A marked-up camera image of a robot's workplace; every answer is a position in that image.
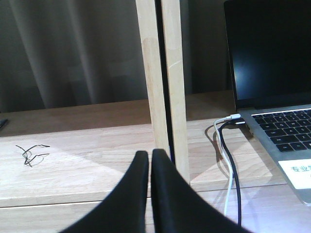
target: laptop body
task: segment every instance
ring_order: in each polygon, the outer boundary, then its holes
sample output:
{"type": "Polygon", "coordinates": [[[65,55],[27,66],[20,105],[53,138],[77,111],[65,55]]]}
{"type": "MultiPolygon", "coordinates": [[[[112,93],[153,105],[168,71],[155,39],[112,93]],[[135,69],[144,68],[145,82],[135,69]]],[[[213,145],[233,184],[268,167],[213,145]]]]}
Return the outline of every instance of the laptop body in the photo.
{"type": "Polygon", "coordinates": [[[236,110],[311,205],[311,0],[228,0],[224,10],[236,110]]]}

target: desk surface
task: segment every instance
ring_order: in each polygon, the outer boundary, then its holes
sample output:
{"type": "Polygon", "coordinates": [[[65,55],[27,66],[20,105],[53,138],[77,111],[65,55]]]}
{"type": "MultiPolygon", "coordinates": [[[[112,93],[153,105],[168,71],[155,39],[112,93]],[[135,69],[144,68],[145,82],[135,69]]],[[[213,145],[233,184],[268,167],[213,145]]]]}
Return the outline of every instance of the desk surface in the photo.
{"type": "MultiPolygon", "coordinates": [[[[220,211],[227,169],[215,150],[211,126],[215,118],[233,112],[231,92],[187,97],[190,183],[220,211]]],[[[0,131],[0,232],[58,232],[105,198],[137,150],[151,154],[155,147],[147,100],[7,113],[0,118],[10,120],[0,131]],[[36,152],[50,154],[34,167],[25,166],[15,145],[36,144],[49,145],[36,152]]],[[[309,229],[310,208],[299,202],[261,145],[244,128],[224,135],[243,187],[243,225],[255,232],[309,229]]],[[[233,220],[235,213],[232,191],[228,214],[233,220]]],[[[146,215],[147,232],[154,232],[149,199],[146,215]]]]}

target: sticker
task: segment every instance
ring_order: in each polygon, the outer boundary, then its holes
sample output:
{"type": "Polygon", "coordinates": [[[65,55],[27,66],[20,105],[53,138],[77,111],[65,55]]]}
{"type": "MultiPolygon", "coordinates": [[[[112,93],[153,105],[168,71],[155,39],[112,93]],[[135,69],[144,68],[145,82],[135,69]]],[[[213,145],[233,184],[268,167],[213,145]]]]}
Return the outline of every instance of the sticker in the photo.
{"type": "Polygon", "coordinates": [[[295,189],[311,188],[311,159],[278,162],[295,189]]]}

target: laptop screen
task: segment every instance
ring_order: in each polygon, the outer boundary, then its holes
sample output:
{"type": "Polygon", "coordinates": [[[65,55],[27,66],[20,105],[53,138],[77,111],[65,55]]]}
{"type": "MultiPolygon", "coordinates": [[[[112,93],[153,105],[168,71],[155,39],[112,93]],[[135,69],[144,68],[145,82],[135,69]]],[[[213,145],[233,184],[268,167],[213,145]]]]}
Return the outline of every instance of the laptop screen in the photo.
{"type": "Polygon", "coordinates": [[[311,0],[229,0],[236,107],[311,103],[311,0]]]}

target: wooden post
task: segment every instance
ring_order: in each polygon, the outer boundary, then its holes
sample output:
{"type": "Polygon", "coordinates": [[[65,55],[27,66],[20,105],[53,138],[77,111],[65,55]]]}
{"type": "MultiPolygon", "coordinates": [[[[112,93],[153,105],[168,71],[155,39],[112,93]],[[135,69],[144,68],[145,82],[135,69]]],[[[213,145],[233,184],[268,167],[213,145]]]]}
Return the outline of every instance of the wooden post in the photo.
{"type": "Polygon", "coordinates": [[[179,0],[161,0],[176,167],[189,182],[185,87],[179,0]]]}
{"type": "Polygon", "coordinates": [[[154,0],[136,0],[142,55],[155,145],[170,154],[154,0]]]}

